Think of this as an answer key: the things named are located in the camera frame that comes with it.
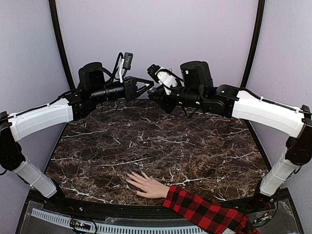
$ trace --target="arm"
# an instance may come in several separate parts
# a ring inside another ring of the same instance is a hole
[[[229,85],[213,87],[206,62],[187,62],[180,68],[183,80],[156,65],[148,69],[149,75],[161,84],[148,92],[149,98],[157,102],[166,113],[171,113],[176,106],[181,106],[184,110],[185,107],[193,107],[203,113],[255,121],[289,135],[286,151],[281,154],[280,160],[262,179],[257,189],[260,202],[265,204],[278,187],[312,157],[310,109],[307,106],[291,107],[267,100],[245,88]]]
[[[171,186],[163,204],[182,215],[190,222],[211,233],[259,234],[252,226],[249,217],[237,210],[223,208],[221,204],[205,200],[198,195]]]
[[[163,206],[176,211],[190,222],[208,233],[245,233],[258,234],[251,225],[249,217],[237,210],[222,207],[221,204],[205,200],[198,195],[191,195],[177,186],[165,186],[144,172],[140,176],[134,172],[128,174],[127,182],[140,188],[143,192],[134,191],[147,198],[166,198]]]
[[[130,69],[132,54],[127,54],[120,63],[123,70]],[[105,81],[104,74],[110,79]],[[21,152],[20,140],[48,127],[68,123],[87,117],[96,106],[109,100],[136,99],[153,86],[150,80],[120,76],[114,82],[117,68],[111,74],[100,62],[89,63],[79,70],[80,83],[75,90],[68,91],[56,100],[20,113],[0,114],[0,165],[6,171],[13,171],[44,197],[53,198],[60,188],[35,167]]]

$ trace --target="black frame pole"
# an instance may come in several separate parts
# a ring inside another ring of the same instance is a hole
[[[72,77],[72,73],[69,68],[65,48],[64,48],[64,43],[62,39],[62,34],[60,31],[60,26],[59,26],[59,18],[58,18],[58,11],[57,11],[57,6],[55,0],[49,0],[49,5],[50,5],[50,12],[51,12],[51,17],[52,17],[52,23],[53,23],[53,28],[54,28],[54,33],[55,33],[55,38],[57,40],[58,44],[58,51],[60,55],[60,59],[63,64],[64,72],[66,75],[66,79],[68,82],[68,86],[70,89],[75,89],[75,84],[74,80]]]
[[[254,30],[253,30],[253,39],[250,45],[250,50],[249,50],[249,54],[247,58],[247,63],[246,63],[246,68],[245,68],[245,72],[243,75],[243,79],[240,84],[240,87],[242,88],[246,88],[249,75],[250,75],[250,71],[253,66],[254,56],[255,56],[256,49],[257,49],[257,45],[258,45],[261,23],[262,23],[262,18],[263,18],[263,13],[264,13],[264,3],[265,3],[265,0],[259,0],[258,2],[258,10],[257,10],[257,15],[255,18],[255,24],[254,24]]]

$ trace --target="human hand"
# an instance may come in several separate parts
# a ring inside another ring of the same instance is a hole
[[[149,178],[144,172],[141,172],[142,176],[132,172],[132,174],[127,174],[128,177],[133,179],[126,179],[126,181],[137,188],[143,190],[145,193],[140,191],[135,191],[137,195],[146,198],[166,198],[170,187],[158,182],[155,179]]]

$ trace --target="black cable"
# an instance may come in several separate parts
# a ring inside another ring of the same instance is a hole
[[[65,93],[61,94],[57,99],[55,99],[54,101],[50,102],[49,104],[45,104],[45,105],[42,105],[42,106],[37,106],[37,107],[31,108],[31,109],[28,109],[26,111],[23,111],[23,112],[20,112],[20,113],[16,114],[16,116],[21,116],[21,115],[26,114],[26,113],[28,113],[30,111],[35,111],[35,110],[41,109],[43,107],[47,107],[49,105],[52,105],[55,102],[57,102],[58,100],[60,100],[61,98],[65,97],[67,94],[72,93],[73,91],[75,91],[75,89],[66,91]],[[11,118],[14,118],[14,116],[9,116],[7,118],[2,118],[2,119],[0,119],[0,121],[9,120]]]
[[[191,118],[198,110],[199,108],[196,108],[187,118]]]
[[[249,75],[253,66],[254,56],[257,50],[261,23],[262,23],[262,18],[263,18],[263,13],[264,13],[264,3],[265,3],[265,0],[258,1],[258,9],[257,9],[256,18],[255,18],[255,23],[254,23],[252,43],[250,45],[246,67],[245,67],[245,71],[244,71],[244,75],[243,75],[243,79],[242,79],[240,87],[247,86],[248,78],[249,78]]]
[[[182,83],[181,83],[181,81],[179,79],[177,79],[176,82],[177,82],[177,86],[178,87],[182,87]]]
[[[256,99],[258,100],[262,100],[266,103],[269,103],[269,104],[273,104],[273,105],[276,105],[276,106],[280,106],[280,107],[284,107],[284,108],[287,108],[291,111],[298,111],[297,109],[293,108],[293,107],[290,107],[290,106],[287,106],[287,105],[284,105],[284,104],[281,104],[281,103],[278,103],[278,102],[275,102],[275,101],[271,101],[271,100],[268,100],[268,99],[261,99],[261,97],[259,97],[258,95],[256,95],[255,93],[253,93],[252,91],[250,91],[249,89],[246,89],[246,88],[240,88],[239,89],[240,91],[246,91],[247,93],[249,93],[250,95],[254,96]],[[308,114],[308,115],[312,115],[311,112],[307,112],[307,111],[299,111],[299,113],[303,113],[303,114]]]
[[[124,71],[123,74],[122,74],[122,77],[125,77],[125,75],[127,74],[127,71],[128,71],[128,70],[125,69],[125,71]]]
[[[182,110],[184,111],[184,114],[185,114],[185,116],[186,116],[186,118],[187,118],[187,112],[186,112],[186,109],[185,109],[184,106],[182,106]]]
[[[0,173],[0,176],[4,175],[7,171],[8,171],[8,170],[7,170],[7,169],[5,169],[5,171],[4,171],[4,172]]]
[[[123,77],[123,76],[122,76]],[[114,80],[119,80],[118,78],[116,78],[116,76],[114,77]]]
[[[294,174],[297,174],[297,173],[301,170],[301,168],[302,168],[302,166],[300,166],[300,167],[298,168],[298,170],[297,170],[297,171],[294,171],[293,173],[294,173]]]
[[[102,72],[104,72],[105,74],[107,74],[108,76],[109,76],[109,79],[108,80],[111,80],[112,79],[112,77],[113,77],[113,74],[110,72],[110,71],[108,71],[105,67],[100,67],[100,68],[98,68],[100,71],[102,71]]]
[[[240,88],[240,91],[246,91],[247,93],[249,93],[251,96],[254,96],[256,99],[261,100],[261,97],[259,97],[257,94],[253,93],[252,91],[250,91],[249,89],[246,88]]]
[[[277,191],[276,209],[275,209],[274,214],[271,216],[271,218],[270,218],[267,222],[265,222],[265,223],[263,223],[263,224],[261,224],[261,225],[259,225],[259,226],[255,226],[255,225],[254,225],[255,228],[263,227],[264,225],[268,224],[268,222],[270,222],[270,221],[274,218],[274,216],[276,215],[277,210],[278,210],[278,196],[279,196],[279,192]]]
[[[52,203],[48,203],[53,209],[55,209],[56,211],[58,211],[59,213],[61,214],[68,214],[70,215],[71,219],[74,220],[74,218],[72,217],[72,215],[78,215],[78,216],[81,216],[83,218],[86,218],[88,221],[91,221],[93,224],[94,224],[94,227],[96,229],[96,231],[93,233],[93,234],[97,234],[98,233],[98,227],[97,227],[97,224],[94,222],[94,220],[92,218],[89,218],[83,214],[77,214],[77,213],[74,213],[74,212],[67,212],[67,211],[60,211],[59,209],[57,209]]]
[[[60,25],[59,25],[56,0],[49,0],[49,4],[50,4],[50,12],[51,12],[53,29],[54,29],[55,38],[56,38],[57,45],[58,45],[58,52],[60,55],[60,59],[61,59],[62,65],[63,65],[65,76],[66,76],[66,79],[68,82],[68,86],[70,89],[74,89],[75,84],[74,84],[72,73],[71,73],[70,68],[69,68],[68,59],[66,56],[64,43],[63,43],[63,39],[62,39],[62,33],[61,33]]]
[[[99,114],[101,115],[101,114],[102,114],[102,111],[103,111],[103,109],[104,109],[104,105],[103,105],[102,102],[100,102],[100,104],[102,105],[101,111],[99,112]]]
[[[165,85],[164,83],[162,83],[162,86],[164,86],[165,88],[169,89],[170,91],[174,91],[172,88],[168,87],[168,86]]]
[[[121,52],[117,56],[117,60],[116,60],[116,63],[115,63],[114,69],[113,69],[113,73],[112,73],[113,74],[112,79],[114,79],[115,76],[116,76],[116,73],[117,73],[117,70],[118,70],[117,67],[118,67],[118,63],[119,63],[120,58],[123,58],[123,54]]]

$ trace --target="wrist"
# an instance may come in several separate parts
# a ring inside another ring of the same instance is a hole
[[[167,198],[169,190],[170,190],[170,187],[166,186],[166,188],[164,189],[164,192],[163,192],[163,198]]]

